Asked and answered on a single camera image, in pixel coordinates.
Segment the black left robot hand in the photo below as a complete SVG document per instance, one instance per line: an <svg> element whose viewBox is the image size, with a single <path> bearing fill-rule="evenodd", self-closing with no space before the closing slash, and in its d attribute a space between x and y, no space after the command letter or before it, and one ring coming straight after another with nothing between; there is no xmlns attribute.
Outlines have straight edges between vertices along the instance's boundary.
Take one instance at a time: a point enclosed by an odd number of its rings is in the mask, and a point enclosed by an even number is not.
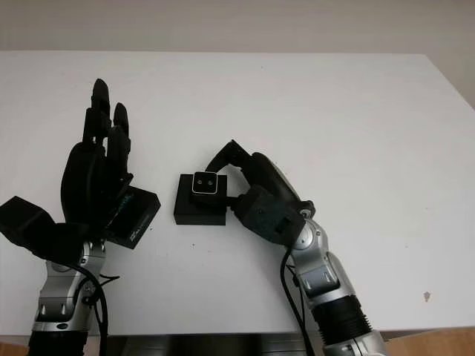
<svg viewBox="0 0 475 356"><path fill-rule="evenodd" d="M67 223L99 225L111 214L129 186L131 150L128 113L123 103L112 110L108 86L94 82L85 112L82 140L68 157L60 188Z"/></svg>

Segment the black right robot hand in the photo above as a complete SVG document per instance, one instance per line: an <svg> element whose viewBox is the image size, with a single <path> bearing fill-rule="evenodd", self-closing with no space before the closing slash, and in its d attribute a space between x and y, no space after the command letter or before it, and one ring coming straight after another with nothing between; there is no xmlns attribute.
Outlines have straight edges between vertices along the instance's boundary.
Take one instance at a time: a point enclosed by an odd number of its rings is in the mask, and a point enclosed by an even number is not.
<svg viewBox="0 0 475 356"><path fill-rule="evenodd" d="M287 203L301 201L280 169L262 153L249 154L231 140L214 156L206 166L206 171L217 173L227 165L239 168L250 185L259 185Z"/></svg>

